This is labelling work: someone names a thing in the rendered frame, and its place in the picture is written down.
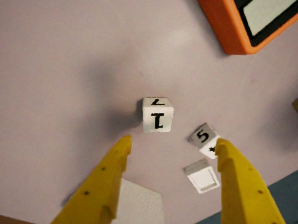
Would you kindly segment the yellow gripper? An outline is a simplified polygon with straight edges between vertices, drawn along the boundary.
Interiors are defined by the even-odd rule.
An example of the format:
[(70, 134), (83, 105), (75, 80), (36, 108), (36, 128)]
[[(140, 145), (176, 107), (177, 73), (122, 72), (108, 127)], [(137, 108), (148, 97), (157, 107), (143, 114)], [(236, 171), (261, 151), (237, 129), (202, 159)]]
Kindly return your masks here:
[[(132, 136), (121, 137), (50, 224), (111, 224), (116, 220), (122, 173)], [(217, 138), (221, 224), (285, 224), (258, 170), (228, 140)]]

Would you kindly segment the orange digital multimeter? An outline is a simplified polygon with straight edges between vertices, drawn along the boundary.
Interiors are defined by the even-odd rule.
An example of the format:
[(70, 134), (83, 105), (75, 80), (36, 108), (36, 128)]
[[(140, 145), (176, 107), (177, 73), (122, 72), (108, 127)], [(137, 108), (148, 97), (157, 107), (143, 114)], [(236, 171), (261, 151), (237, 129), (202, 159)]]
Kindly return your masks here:
[(298, 20), (298, 0), (198, 0), (224, 52), (252, 55)]

